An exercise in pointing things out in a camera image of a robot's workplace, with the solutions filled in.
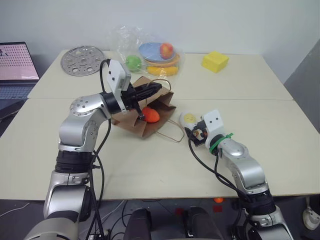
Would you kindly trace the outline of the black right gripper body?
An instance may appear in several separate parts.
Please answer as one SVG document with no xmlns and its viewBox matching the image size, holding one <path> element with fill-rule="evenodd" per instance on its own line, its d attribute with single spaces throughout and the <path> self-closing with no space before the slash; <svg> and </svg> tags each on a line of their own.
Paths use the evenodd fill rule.
<svg viewBox="0 0 320 240">
<path fill-rule="evenodd" d="M 207 126 L 204 120 L 195 123 L 190 130 L 190 139 L 196 147 L 205 144 L 208 137 Z"/>
</svg>

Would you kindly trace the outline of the left gripper long straight finger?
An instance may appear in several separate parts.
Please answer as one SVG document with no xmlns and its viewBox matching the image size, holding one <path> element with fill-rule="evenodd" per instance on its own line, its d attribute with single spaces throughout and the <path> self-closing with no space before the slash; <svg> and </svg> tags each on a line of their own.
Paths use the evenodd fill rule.
<svg viewBox="0 0 320 240">
<path fill-rule="evenodd" d="M 142 101 L 148 99 L 162 89 L 160 83 L 145 83 L 136 87 L 136 99 Z"/>
</svg>

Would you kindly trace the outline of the left gripper bent black finger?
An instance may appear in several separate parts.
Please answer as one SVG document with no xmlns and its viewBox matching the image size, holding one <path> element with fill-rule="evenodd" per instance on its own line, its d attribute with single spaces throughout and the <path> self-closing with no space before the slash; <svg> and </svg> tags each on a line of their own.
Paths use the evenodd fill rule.
<svg viewBox="0 0 320 240">
<path fill-rule="evenodd" d="M 145 115 L 143 114 L 140 105 L 137 101 L 134 101 L 132 104 L 133 108 L 136 110 L 137 114 L 138 114 L 138 118 L 142 121 L 145 120 Z"/>
</svg>

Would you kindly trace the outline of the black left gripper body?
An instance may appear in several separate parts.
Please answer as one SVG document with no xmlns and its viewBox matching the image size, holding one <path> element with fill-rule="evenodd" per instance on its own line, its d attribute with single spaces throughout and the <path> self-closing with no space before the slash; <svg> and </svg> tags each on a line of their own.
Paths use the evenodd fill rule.
<svg viewBox="0 0 320 240">
<path fill-rule="evenodd" d="M 128 88 L 127 90 L 122 90 L 121 91 L 121 99 L 122 99 L 122 102 L 125 106 L 125 109 L 127 111 L 130 111 L 130 110 L 135 110 L 133 108 L 133 102 L 134 101 L 137 101 L 137 98 L 136 98 L 136 90 L 135 88 L 132 86 L 132 84 L 129 84 L 128 85 Z"/>
</svg>

